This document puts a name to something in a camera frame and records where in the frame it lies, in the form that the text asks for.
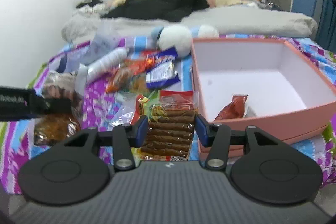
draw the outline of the clear plastic bag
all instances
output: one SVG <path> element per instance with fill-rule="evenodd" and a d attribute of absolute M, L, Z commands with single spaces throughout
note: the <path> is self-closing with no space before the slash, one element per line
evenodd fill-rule
<path fill-rule="evenodd" d="M 149 131 L 140 154 L 145 160 L 186 160 L 198 113 L 198 92 L 159 90 L 146 104 Z"/>
<path fill-rule="evenodd" d="M 143 114 L 141 104 L 148 100 L 143 95 L 128 92 L 118 92 L 115 99 L 121 106 L 109 121 L 108 130 L 112 130 L 115 126 L 121 124 L 134 124 Z"/>
<path fill-rule="evenodd" d="M 86 66 L 92 64 L 114 50 L 119 45 L 120 39 L 117 30 L 108 22 L 102 21 L 89 49 L 80 58 L 80 62 Z"/>
<path fill-rule="evenodd" d="M 34 128 L 35 145 L 54 145 L 81 129 L 86 75 L 86 67 L 81 64 L 77 72 L 49 72 L 42 87 L 42 96 L 44 98 L 70 99 L 72 113 L 50 114 L 37 119 Z"/>
<path fill-rule="evenodd" d="M 77 119 L 70 114 L 51 114 L 37 120 L 34 128 L 35 145 L 55 145 L 80 130 Z"/>

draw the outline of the round black disc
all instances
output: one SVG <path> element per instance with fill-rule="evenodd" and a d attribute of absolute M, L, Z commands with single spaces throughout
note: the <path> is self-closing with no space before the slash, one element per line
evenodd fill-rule
<path fill-rule="evenodd" d="M 61 147 L 27 162 L 18 181 L 25 198 L 59 206 L 95 196 L 109 178 L 108 167 L 97 156 L 80 147 Z"/>
<path fill-rule="evenodd" d="M 230 178 L 243 195 L 264 203 L 290 205 L 316 196 L 322 171 L 290 146 L 259 146 L 233 164 Z"/>

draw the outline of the metal screw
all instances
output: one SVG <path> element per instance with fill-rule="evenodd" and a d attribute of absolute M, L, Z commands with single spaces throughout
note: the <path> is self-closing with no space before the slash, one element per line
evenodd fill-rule
<path fill-rule="evenodd" d="M 224 161 L 221 159 L 211 159 L 208 161 L 210 167 L 218 168 L 224 165 Z"/>
<path fill-rule="evenodd" d="M 127 168 L 132 165 L 132 161 L 129 159 L 120 159 L 116 162 L 116 165 L 121 168 Z"/>

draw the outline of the snack package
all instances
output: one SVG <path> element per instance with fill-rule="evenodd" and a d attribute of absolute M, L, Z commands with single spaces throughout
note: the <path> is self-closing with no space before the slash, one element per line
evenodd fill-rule
<path fill-rule="evenodd" d="M 245 110 L 246 100 L 247 95 L 233 95 L 231 103 L 219 112 L 215 120 L 243 118 L 248 115 L 249 117 L 254 117 L 255 113 L 250 107 Z M 201 163 L 205 163 L 210 149 L 211 147 L 204 147 L 199 144 L 199 160 Z"/>
<path fill-rule="evenodd" d="M 198 105 L 198 92 L 195 91 L 159 90 L 152 95 L 145 104 L 149 130 L 138 153 L 141 159 L 187 160 Z"/>
<path fill-rule="evenodd" d="M 86 66 L 80 64 L 77 72 L 50 71 L 41 90 L 44 98 L 71 100 L 72 114 L 50 114 L 40 119 L 34 128 L 35 145 L 54 145 L 81 129 L 82 102 L 86 85 Z"/>
<path fill-rule="evenodd" d="M 225 106 L 215 120 L 242 118 L 245 113 L 247 95 L 233 95 L 231 103 Z"/>
<path fill-rule="evenodd" d="M 152 92 L 146 86 L 146 74 L 145 73 L 133 76 L 132 79 L 129 81 L 129 83 L 127 83 L 123 91 L 142 94 L 146 97 L 148 97 Z"/>
<path fill-rule="evenodd" d="M 176 49 L 170 48 L 163 52 L 154 54 L 155 66 L 147 71 L 147 88 L 157 89 L 170 86 L 179 82 L 179 76 L 174 69 L 174 61 L 177 58 Z"/>
<path fill-rule="evenodd" d="M 34 128 L 35 145 L 55 145 L 80 131 L 79 122 L 72 114 L 50 114 L 39 120 Z"/>
<path fill-rule="evenodd" d="M 129 91 L 136 91 L 136 93 L 141 93 L 136 90 L 137 86 L 141 85 L 140 75 L 144 73 L 147 69 L 150 69 L 155 63 L 154 57 L 147 57 L 142 60 L 125 60 L 125 63 L 117 69 L 111 70 L 111 80 L 109 81 L 106 92 L 117 92 L 122 89 L 126 89 L 131 86 L 132 78 L 137 76 L 136 79 L 139 80 L 137 84 L 136 79 L 133 81 L 133 88 L 129 88 Z"/>

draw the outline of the blanket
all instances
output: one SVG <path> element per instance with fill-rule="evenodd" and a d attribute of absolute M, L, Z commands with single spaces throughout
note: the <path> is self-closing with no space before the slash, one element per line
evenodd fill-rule
<path fill-rule="evenodd" d="M 94 36 L 102 24 L 119 36 L 149 36 L 158 26 L 169 26 L 166 20 L 135 20 L 128 18 L 97 19 L 73 16 L 62 29 L 62 37 L 67 42 L 76 42 L 81 37 L 84 42 L 87 37 Z M 193 28 L 202 24 L 212 25 L 220 34 L 263 34 L 279 37 L 310 37 L 317 31 L 316 21 L 303 14 L 255 9 L 247 6 L 230 6 L 207 8 L 192 12 L 184 17 L 181 24 Z"/>

